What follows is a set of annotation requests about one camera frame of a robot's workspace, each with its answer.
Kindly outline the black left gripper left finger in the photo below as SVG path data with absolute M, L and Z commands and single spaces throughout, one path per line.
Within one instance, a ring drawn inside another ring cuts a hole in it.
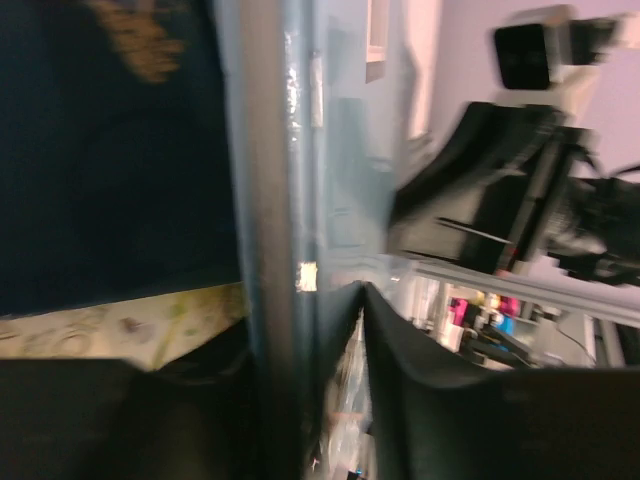
M 1 364 L 5 479 L 248 479 L 256 420 L 244 323 L 156 371 L 119 359 Z

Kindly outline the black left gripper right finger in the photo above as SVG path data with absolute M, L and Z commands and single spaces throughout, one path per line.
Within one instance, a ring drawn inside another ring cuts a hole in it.
M 380 478 L 638 477 L 637 369 L 486 369 L 363 299 Z

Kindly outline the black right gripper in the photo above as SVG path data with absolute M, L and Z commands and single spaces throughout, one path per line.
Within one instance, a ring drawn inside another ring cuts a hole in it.
M 520 271 L 537 250 L 600 251 L 584 225 L 587 192 L 570 176 L 592 135 L 547 105 L 472 102 L 435 158 L 395 194 L 394 255 L 480 273 Z

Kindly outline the dark navy book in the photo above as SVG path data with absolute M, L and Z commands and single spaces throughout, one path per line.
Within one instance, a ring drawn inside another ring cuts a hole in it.
M 1 311 L 240 280 L 206 1 L 1 5 Z

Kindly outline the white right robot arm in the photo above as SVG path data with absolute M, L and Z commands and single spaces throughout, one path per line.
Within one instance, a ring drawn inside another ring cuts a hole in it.
M 554 107 L 470 103 L 396 192 L 387 250 L 485 274 L 544 255 L 574 279 L 637 285 L 639 186 L 603 172 L 590 143 Z

